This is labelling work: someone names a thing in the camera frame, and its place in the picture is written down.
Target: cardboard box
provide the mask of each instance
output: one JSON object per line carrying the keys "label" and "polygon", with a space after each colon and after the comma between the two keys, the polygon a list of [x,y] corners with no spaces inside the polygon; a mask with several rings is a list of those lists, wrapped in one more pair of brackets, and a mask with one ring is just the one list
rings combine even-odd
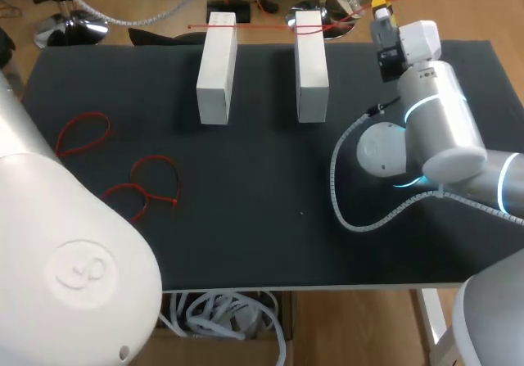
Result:
{"label": "cardboard box", "polygon": [[[281,324],[287,339],[286,366],[293,365],[295,297],[291,292],[275,293],[281,309]],[[255,340],[184,339],[167,328],[157,328],[131,366],[274,366],[278,343],[273,332]]]}

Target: cable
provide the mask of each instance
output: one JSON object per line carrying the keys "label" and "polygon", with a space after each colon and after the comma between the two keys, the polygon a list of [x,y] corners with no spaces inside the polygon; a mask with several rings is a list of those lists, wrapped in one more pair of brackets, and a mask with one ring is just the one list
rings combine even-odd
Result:
{"label": "cable", "polygon": [[137,182],[135,182],[133,180],[133,175],[134,175],[135,171],[137,170],[137,168],[139,166],[141,166],[145,162],[151,161],[151,160],[162,160],[162,161],[166,161],[167,163],[169,163],[169,165],[173,168],[174,174],[177,177],[177,192],[176,192],[176,195],[175,195],[174,198],[158,196],[156,194],[153,194],[152,192],[146,192],[146,194],[152,200],[170,202],[173,205],[173,208],[175,208],[177,206],[177,204],[178,204],[178,199],[180,197],[180,177],[178,176],[177,165],[168,156],[151,155],[151,156],[146,156],[146,157],[143,157],[142,159],[139,159],[136,163],[133,164],[133,167],[131,168],[131,171],[129,173],[129,179],[130,179],[131,183],[137,184]]}
{"label": "cable", "polygon": [[[73,148],[73,149],[68,149],[66,151],[61,151],[62,140],[64,139],[64,136],[66,135],[66,133],[70,129],[70,127],[73,126],[74,124],[77,124],[81,120],[86,119],[86,118],[102,118],[102,119],[104,119],[106,121],[106,123],[107,123],[107,128],[106,128],[106,132],[104,133],[104,135],[101,136],[99,139],[96,139],[96,140],[94,140],[94,141],[92,141],[90,143],[87,143],[86,145],[83,145],[81,147],[76,147],[76,148]],[[67,124],[64,126],[64,128],[60,131],[60,134],[58,135],[58,139],[57,139],[56,145],[55,145],[55,154],[58,157],[63,157],[63,156],[73,155],[75,153],[80,153],[81,151],[86,151],[86,150],[94,147],[95,145],[98,145],[99,143],[105,141],[106,138],[109,136],[110,132],[111,132],[111,121],[109,120],[109,118],[106,115],[102,114],[101,112],[87,112],[85,114],[78,115],[77,117],[75,117],[72,120],[70,120],[69,122],[67,122]]]}
{"label": "cable", "polygon": [[95,10],[94,8],[89,6],[83,0],[74,0],[74,1],[85,11],[90,12],[91,14],[97,16],[98,18],[102,18],[103,20],[106,20],[107,22],[111,22],[112,24],[120,25],[120,26],[146,26],[146,25],[154,24],[158,20],[163,20],[164,18],[167,18],[168,16],[172,16],[175,12],[177,12],[180,8],[184,7],[191,0],[182,0],[179,3],[177,3],[177,5],[174,6],[171,10],[162,12],[158,16],[154,16],[152,18],[149,18],[148,20],[136,20],[136,21],[117,20],[116,18],[106,16],[105,14],[102,14],[98,10]]}
{"label": "cable", "polygon": [[[187,301],[186,292],[171,292],[169,302],[170,321],[164,315],[159,318],[169,329],[180,337],[227,337],[237,340],[245,340],[250,332],[256,332],[263,322],[261,314],[266,314],[271,320],[271,324],[263,326],[263,329],[274,328],[277,333],[279,355],[276,365],[283,366],[286,361],[286,339],[282,326],[278,321],[278,302],[271,292],[262,291],[269,296],[274,305],[274,310],[254,300],[249,296],[244,296],[236,292],[207,292],[194,300],[186,309],[183,322],[190,329],[184,331],[179,324],[183,316],[183,310]],[[252,312],[251,323],[246,327],[234,331],[224,325],[231,325],[235,315],[245,308]]]}
{"label": "cable", "polygon": [[335,211],[335,215],[337,216],[338,221],[342,224],[342,226],[345,229],[347,229],[349,231],[352,231],[352,232],[355,232],[355,233],[366,233],[366,232],[369,232],[369,231],[373,231],[373,230],[375,230],[377,228],[380,228],[383,225],[389,223],[390,221],[392,221],[397,215],[402,213],[404,210],[406,210],[408,207],[410,207],[415,202],[421,201],[421,200],[423,200],[425,198],[429,198],[429,197],[448,198],[450,200],[454,200],[454,201],[460,202],[461,204],[464,204],[466,206],[471,206],[472,208],[475,208],[475,209],[478,209],[478,210],[482,210],[482,211],[486,212],[488,215],[493,215],[495,217],[499,217],[501,219],[507,220],[507,221],[509,221],[511,223],[515,223],[515,224],[524,226],[524,219],[518,218],[518,217],[513,216],[513,215],[509,215],[509,214],[504,213],[504,212],[502,212],[500,210],[496,210],[494,208],[491,208],[490,206],[482,205],[482,204],[480,204],[478,202],[471,201],[471,200],[468,200],[467,198],[458,196],[458,195],[453,194],[451,192],[444,192],[442,190],[434,191],[434,192],[423,192],[423,193],[418,194],[418,195],[416,195],[414,197],[411,197],[407,201],[405,201],[404,203],[400,204],[397,208],[395,208],[386,217],[384,217],[383,219],[377,221],[374,224],[364,225],[364,226],[354,226],[354,225],[348,223],[344,219],[344,217],[342,216],[341,210],[340,210],[340,208],[338,206],[337,194],[335,192],[335,168],[337,166],[338,153],[339,153],[339,151],[341,149],[341,146],[344,143],[344,141],[347,139],[347,137],[353,131],[355,131],[355,129],[357,127],[359,127],[362,123],[365,123],[373,115],[382,113],[383,109],[384,109],[384,106],[380,105],[380,106],[374,107],[374,109],[372,108],[371,110],[368,111],[368,113],[360,116],[360,118],[358,118],[342,134],[342,136],[340,137],[340,139],[338,140],[338,142],[337,142],[337,144],[335,146],[335,149],[333,150],[333,155],[332,155],[332,159],[331,159],[331,165],[330,165],[330,169],[329,169],[329,188],[330,188],[330,193],[331,193],[331,202],[332,202],[333,210]]}
{"label": "cable", "polygon": [[110,188],[109,190],[105,190],[104,193],[100,196],[100,198],[106,198],[107,196],[109,196],[110,194],[114,193],[114,192],[118,192],[119,190],[124,190],[126,188],[131,188],[133,190],[136,190],[138,191],[140,194],[143,195],[144,197],[144,205],[142,207],[142,210],[140,210],[132,219],[131,219],[131,223],[137,221],[138,219],[140,219],[142,216],[144,216],[144,214],[146,213],[146,210],[147,210],[147,207],[149,206],[149,195],[147,194],[146,190],[140,186],[139,184],[135,184],[135,183],[122,183],[122,184],[117,184],[116,186],[113,186],[112,188]]}
{"label": "cable", "polygon": [[[299,36],[306,36],[309,34],[321,33],[326,30],[336,28],[337,26],[343,26],[344,22],[347,22],[352,16],[355,16],[359,14],[360,12],[365,11],[369,8],[371,8],[371,4],[361,7],[357,11],[352,12],[348,16],[339,20],[336,24],[332,24],[332,25],[298,25],[296,26],[296,28],[322,28],[322,29],[315,30],[313,32],[297,33],[297,34]],[[187,28],[188,29],[191,29],[191,28],[208,28],[208,29],[209,28],[236,28],[236,29],[284,29],[284,30],[290,29],[289,25],[284,25],[284,24],[282,25],[234,25],[234,26],[201,24],[201,25],[188,25]]]}

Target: white cable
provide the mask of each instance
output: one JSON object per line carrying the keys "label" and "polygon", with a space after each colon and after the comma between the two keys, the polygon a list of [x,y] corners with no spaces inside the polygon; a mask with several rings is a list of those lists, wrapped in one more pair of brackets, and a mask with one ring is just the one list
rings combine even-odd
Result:
{"label": "white cable", "polygon": [[362,123],[364,123],[366,120],[368,120],[369,117],[370,116],[368,114],[362,115],[360,118],[358,118],[342,134],[342,136],[340,137],[340,139],[338,140],[338,142],[337,142],[337,144],[335,146],[335,149],[333,151],[333,155],[332,155],[332,158],[331,158],[331,166],[330,166],[330,169],[329,169],[329,188],[330,188],[330,191],[331,191],[331,202],[332,202],[332,205],[333,205],[333,209],[335,210],[335,215],[338,218],[338,221],[342,224],[342,226],[345,229],[348,229],[349,231],[352,231],[354,233],[366,233],[366,232],[369,232],[369,231],[373,231],[373,230],[375,230],[377,228],[380,228],[384,224],[387,224],[390,221],[392,221],[397,215],[402,213],[404,210],[406,210],[409,206],[411,206],[415,202],[421,201],[421,200],[423,200],[425,198],[428,198],[428,197],[449,198],[450,200],[454,200],[454,201],[460,202],[461,204],[464,204],[466,206],[471,206],[472,208],[475,208],[475,209],[478,209],[478,210],[482,210],[482,211],[486,212],[488,215],[493,215],[495,217],[499,217],[501,219],[507,220],[507,221],[509,221],[511,223],[515,223],[515,224],[524,226],[524,219],[521,219],[521,218],[513,216],[513,215],[509,215],[509,214],[504,213],[504,212],[502,212],[500,210],[496,210],[496,209],[494,209],[494,208],[492,208],[490,206],[486,206],[486,205],[480,204],[478,202],[468,200],[467,198],[461,197],[461,196],[453,194],[451,192],[442,192],[442,191],[440,191],[440,192],[439,191],[436,191],[436,192],[423,192],[423,193],[418,194],[418,195],[416,195],[414,197],[411,197],[407,201],[405,201],[404,203],[400,204],[400,206],[398,206],[396,209],[394,209],[390,214],[388,214],[382,220],[379,220],[379,221],[377,221],[374,224],[364,225],[364,226],[354,226],[354,225],[348,223],[344,219],[344,217],[342,216],[341,210],[338,207],[337,194],[335,192],[335,168],[337,167],[338,153],[341,150],[342,143],[344,143],[346,138],[357,127],[359,127]]}
{"label": "white cable", "polygon": [[179,3],[177,3],[176,6],[174,6],[171,10],[165,11],[160,13],[158,16],[154,16],[152,18],[149,18],[147,20],[136,20],[136,21],[127,21],[127,20],[117,20],[116,18],[112,18],[110,16],[107,16],[105,14],[102,14],[100,11],[95,10],[91,6],[89,6],[86,2],[83,0],[74,0],[81,8],[83,8],[85,11],[90,12],[91,14],[97,16],[98,18],[102,18],[103,20],[106,20],[107,22],[111,22],[115,25],[120,26],[146,26],[151,25],[157,22],[158,20],[163,20],[164,18],[167,18],[168,16],[172,16],[175,12],[177,12],[180,8],[184,7],[189,1],[191,0],[181,0]]}
{"label": "white cable", "polygon": [[[247,332],[256,332],[259,323],[262,321],[260,314],[268,315],[271,323],[268,326],[263,326],[263,329],[275,329],[278,339],[279,355],[276,365],[283,366],[286,361],[286,339],[282,326],[278,321],[278,302],[275,296],[268,291],[263,291],[269,296],[274,304],[274,310],[271,310],[261,302],[244,296],[236,292],[207,292],[194,300],[187,308],[184,322],[191,329],[190,332],[185,332],[178,324],[178,319],[182,317],[183,310],[187,301],[186,292],[172,292],[169,303],[170,321],[164,315],[160,314],[160,320],[174,333],[180,337],[227,337],[237,340],[245,340]],[[177,302],[178,295],[180,295],[180,302]],[[204,308],[201,309],[200,314],[195,314],[199,306],[202,304]],[[253,312],[253,319],[251,324],[241,329],[234,331],[226,328],[224,323],[230,321],[235,317],[239,310],[248,307]]]}

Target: red zip tie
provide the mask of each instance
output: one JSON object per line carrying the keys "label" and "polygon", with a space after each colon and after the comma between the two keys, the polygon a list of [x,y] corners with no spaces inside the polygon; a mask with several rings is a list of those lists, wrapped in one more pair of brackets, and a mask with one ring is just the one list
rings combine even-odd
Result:
{"label": "red zip tie", "polygon": [[[73,149],[68,149],[67,151],[60,151],[62,140],[64,139],[64,136],[66,135],[69,128],[86,118],[103,118],[107,122],[107,129],[104,135],[100,137],[99,139],[96,139],[95,141],[87,143],[86,145],[83,145],[81,147],[75,147]],[[106,115],[102,114],[101,112],[86,112],[85,114],[78,115],[77,117],[67,122],[64,128],[60,131],[60,134],[58,135],[58,139],[56,141],[55,154],[58,157],[63,157],[63,156],[73,155],[75,153],[80,153],[81,151],[86,151],[94,147],[95,145],[99,144],[100,142],[103,142],[109,136],[110,131],[111,131],[111,121],[109,120],[109,118]]]}
{"label": "red zip tie", "polygon": [[173,204],[173,208],[175,208],[175,206],[178,204],[178,198],[180,196],[180,177],[178,176],[178,170],[177,170],[176,164],[168,156],[151,155],[151,156],[146,156],[146,157],[143,157],[142,159],[139,159],[136,163],[133,164],[133,167],[131,168],[131,172],[129,174],[129,178],[131,179],[131,182],[133,182],[133,174],[134,174],[135,170],[140,165],[142,165],[146,161],[150,161],[150,160],[167,161],[169,163],[169,165],[171,165],[171,167],[173,167],[174,173],[177,176],[177,194],[176,194],[175,198],[170,198],[170,197],[157,196],[156,194],[152,194],[152,193],[146,191],[147,196],[149,198],[153,199],[153,200],[171,202],[171,204]]}
{"label": "red zip tie", "polygon": [[102,195],[101,195],[101,199],[102,198],[105,198],[107,196],[109,196],[110,194],[114,193],[114,192],[118,192],[119,190],[123,190],[123,189],[126,189],[126,188],[132,188],[134,190],[137,190],[138,192],[140,192],[143,196],[144,196],[144,206],[142,208],[142,210],[140,210],[132,219],[131,219],[131,223],[137,221],[138,219],[140,219],[144,213],[146,213],[146,210],[147,210],[147,207],[149,206],[149,195],[147,194],[146,190],[140,186],[139,184],[135,184],[135,183],[122,183],[122,184],[117,184],[116,186],[113,186],[112,188],[110,188],[109,190],[106,190]]}

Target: black table mat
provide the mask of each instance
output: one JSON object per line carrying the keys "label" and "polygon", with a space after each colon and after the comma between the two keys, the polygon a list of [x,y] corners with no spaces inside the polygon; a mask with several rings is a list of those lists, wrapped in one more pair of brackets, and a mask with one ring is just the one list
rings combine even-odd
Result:
{"label": "black table mat", "polygon": [[[370,44],[328,44],[325,124],[297,124],[293,47],[240,46],[228,126],[200,125],[201,47],[50,48],[24,105],[54,146],[68,120],[102,111],[101,146],[63,159],[95,195],[127,181],[140,157],[178,164],[176,210],[153,202],[136,224],[156,254],[165,290],[462,282],[524,247],[524,230],[453,201],[419,202],[386,227],[349,233],[332,213],[328,167],[341,133],[396,96]],[[486,146],[524,151],[524,116],[491,45],[444,42]],[[379,121],[401,122],[400,108]],[[359,134],[341,152],[337,193],[353,224],[369,224],[413,195],[399,179],[366,175]],[[148,186],[170,193],[171,174]]]}

